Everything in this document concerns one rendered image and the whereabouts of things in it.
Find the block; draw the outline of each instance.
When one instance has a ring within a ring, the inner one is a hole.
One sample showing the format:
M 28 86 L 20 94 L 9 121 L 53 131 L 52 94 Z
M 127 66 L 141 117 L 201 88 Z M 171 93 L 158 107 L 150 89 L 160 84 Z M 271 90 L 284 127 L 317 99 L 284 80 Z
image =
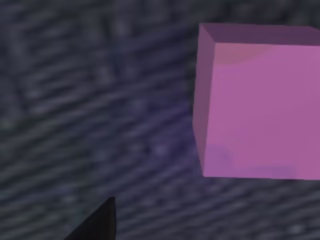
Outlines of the block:
M 192 125 L 205 177 L 320 179 L 320 31 L 199 25 Z

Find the gray surface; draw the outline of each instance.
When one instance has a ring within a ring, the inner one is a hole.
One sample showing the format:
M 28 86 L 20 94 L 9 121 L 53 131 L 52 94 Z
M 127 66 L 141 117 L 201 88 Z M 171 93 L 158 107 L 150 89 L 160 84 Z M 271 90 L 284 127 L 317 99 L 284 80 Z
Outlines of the gray surface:
M 319 1 L 17 2 L 0 8 L 1 240 L 63 239 L 109 196 L 118 240 L 320 239 L 318 182 L 203 178 L 190 111 L 199 22 L 319 27 Z

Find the purple patch on cube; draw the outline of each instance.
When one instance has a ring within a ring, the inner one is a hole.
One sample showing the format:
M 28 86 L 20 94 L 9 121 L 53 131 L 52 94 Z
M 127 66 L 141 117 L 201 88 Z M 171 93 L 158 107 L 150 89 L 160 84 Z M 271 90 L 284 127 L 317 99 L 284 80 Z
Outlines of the purple patch on cube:
M 193 131 L 205 177 L 320 179 L 320 31 L 199 26 Z

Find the pink square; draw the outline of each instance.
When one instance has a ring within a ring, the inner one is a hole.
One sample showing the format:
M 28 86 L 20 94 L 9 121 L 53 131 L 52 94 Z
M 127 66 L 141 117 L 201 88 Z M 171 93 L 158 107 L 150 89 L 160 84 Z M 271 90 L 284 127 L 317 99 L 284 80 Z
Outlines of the pink square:
M 320 31 L 203 23 L 193 130 L 205 177 L 320 179 Z

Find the dark shape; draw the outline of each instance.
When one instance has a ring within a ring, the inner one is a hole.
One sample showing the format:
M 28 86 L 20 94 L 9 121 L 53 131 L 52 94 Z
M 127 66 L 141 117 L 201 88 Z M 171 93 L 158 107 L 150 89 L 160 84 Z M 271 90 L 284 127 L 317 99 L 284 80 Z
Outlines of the dark shape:
M 110 197 L 65 240 L 115 240 L 116 223 L 116 200 Z

